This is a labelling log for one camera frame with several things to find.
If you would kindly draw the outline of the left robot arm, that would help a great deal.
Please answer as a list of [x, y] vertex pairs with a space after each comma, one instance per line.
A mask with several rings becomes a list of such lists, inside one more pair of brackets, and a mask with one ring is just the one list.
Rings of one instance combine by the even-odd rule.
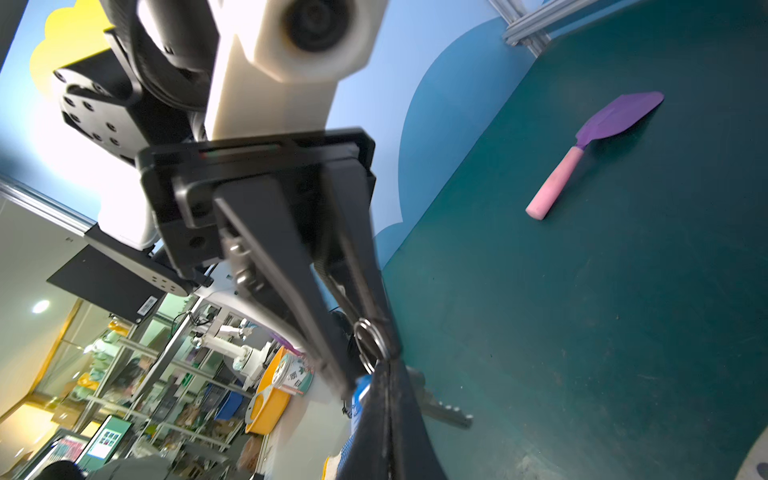
[[158, 289], [212, 285], [305, 352], [340, 392], [401, 353], [369, 205], [374, 140], [327, 126], [339, 83], [368, 63], [383, 1], [135, 1], [103, 5], [107, 48], [54, 72], [65, 123], [126, 164], [135, 203], [105, 202], [88, 240]]

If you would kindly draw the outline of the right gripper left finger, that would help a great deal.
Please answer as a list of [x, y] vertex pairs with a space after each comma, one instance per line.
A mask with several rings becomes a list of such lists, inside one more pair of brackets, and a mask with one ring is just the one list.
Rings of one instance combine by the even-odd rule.
[[391, 360], [377, 363], [374, 373], [357, 382], [352, 397], [353, 432], [342, 449], [337, 479], [391, 477]]

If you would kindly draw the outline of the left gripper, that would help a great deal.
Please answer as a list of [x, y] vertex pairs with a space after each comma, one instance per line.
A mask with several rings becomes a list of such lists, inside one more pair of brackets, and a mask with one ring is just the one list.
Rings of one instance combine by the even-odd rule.
[[353, 392], [356, 374], [304, 245], [315, 246], [327, 220], [321, 279], [371, 353], [397, 358], [399, 335], [369, 214], [375, 148], [364, 130], [352, 128], [159, 145], [136, 157], [177, 274], [193, 280], [202, 267], [225, 260], [220, 231], [231, 224], [294, 314], [313, 365], [340, 396]]

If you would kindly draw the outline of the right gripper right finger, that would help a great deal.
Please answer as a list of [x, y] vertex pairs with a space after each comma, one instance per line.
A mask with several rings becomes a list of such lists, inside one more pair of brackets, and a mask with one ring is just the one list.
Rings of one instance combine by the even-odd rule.
[[392, 478], [446, 479], [402, 360], [390, 363], [389, 401]]

